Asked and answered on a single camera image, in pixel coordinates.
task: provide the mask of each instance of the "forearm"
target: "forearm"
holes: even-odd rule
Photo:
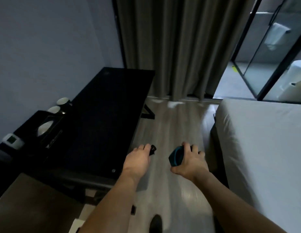
[[[198,171],[193,182],[203,192],[225,232],[285,232],[231,192],[210,172]]]
[[[122,173],[86,220],[80,233],[126,233],[138,181],[134,175]]]

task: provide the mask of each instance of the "yellow tag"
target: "yellow tag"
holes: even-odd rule
[[[238,70],[237,70],[237,68],[236,68],[235,66],[233,66],[232,69],[233,69],[236,73],[238,73]]]

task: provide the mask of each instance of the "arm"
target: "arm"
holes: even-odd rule
[[[140,145],[127,155],[115,186],[101,200],[80,233],[127,233],[135,191],[150,162],[151,145]]]
[[[210,203],[225,232],[277,232],[285,233],[279,226],[257,212],[226,188],[209,172],[204,153],[198,147],[183,142],[182,164],[171,171],[192,181]]]

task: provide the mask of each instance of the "mattress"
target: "mattress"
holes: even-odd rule
[[[216,129],[230,190],[301,232],[301,105],[224,99]]]

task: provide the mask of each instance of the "shoe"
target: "shoe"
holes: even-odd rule
[[[149,233],[162,233],[162,219],[161,216],[156,214],[150,222]]]

